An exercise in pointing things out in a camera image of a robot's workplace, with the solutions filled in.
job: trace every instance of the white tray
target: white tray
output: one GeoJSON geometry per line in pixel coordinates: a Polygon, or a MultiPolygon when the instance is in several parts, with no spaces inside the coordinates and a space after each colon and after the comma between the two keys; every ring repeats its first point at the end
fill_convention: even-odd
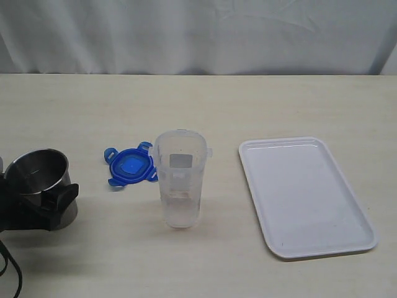
{"type": "Polygon", "coordinates": [[[267,246],[281,258],[370,250],[378,240],[317,138],[242,143],[239,154],[267,246]]]}

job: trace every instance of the clear plastic cup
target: clear plastic cup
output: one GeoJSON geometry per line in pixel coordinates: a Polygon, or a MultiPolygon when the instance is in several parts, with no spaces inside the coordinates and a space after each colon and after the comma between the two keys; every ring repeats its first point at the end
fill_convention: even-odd
{"type": "Polygon", "coordinates": [[[211,149],[197,132],[172,130],[156,139],[152,152],[165,221],[173,228],[193,226],[200,213],[204,167],[211,149]]]}

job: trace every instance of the table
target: table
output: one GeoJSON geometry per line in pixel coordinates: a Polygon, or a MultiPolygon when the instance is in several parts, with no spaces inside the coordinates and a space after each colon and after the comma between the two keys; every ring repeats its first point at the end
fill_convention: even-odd
{"type": "MultiPolygon", "coordinates": [[[[52,147],[80,185],[58,232],[3,232],[21,297],[396,297],[397,77],[0,75],[0,155],[52,147]],[[200,132],[200,223],[172,230],[156,183],[112,192],[103,160],[170,129],[200,132]],[[325,141],[374,224],[368,253],[283,262],[266,248],[238,157],[241,142],[325,141]]],[[[0,296],[16,290],[13,269],[0,296]]]]}

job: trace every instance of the white curtain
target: white curtain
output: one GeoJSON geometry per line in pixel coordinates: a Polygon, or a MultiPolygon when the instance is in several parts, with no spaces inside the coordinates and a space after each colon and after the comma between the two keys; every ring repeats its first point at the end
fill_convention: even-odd
{"type": "Polygon", "coordinates": [[[380,73],[396,13],[397,0],[0,0],[0,72],[380,73]]]}

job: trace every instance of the blue lid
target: blue lid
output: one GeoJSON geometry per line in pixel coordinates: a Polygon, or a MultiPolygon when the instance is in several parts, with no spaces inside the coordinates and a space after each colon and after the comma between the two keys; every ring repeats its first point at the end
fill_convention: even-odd
{"type": "Polygon", "coordinates": [[[158,180],[153,159],[149,156],[149,147],[152,144],[142,142],[138,148],[126,149],[118,152],[115,148],[105,150],[105,161],[110,165],[111,186],[126,186],[142,180],[156,182],[158,180]]]}

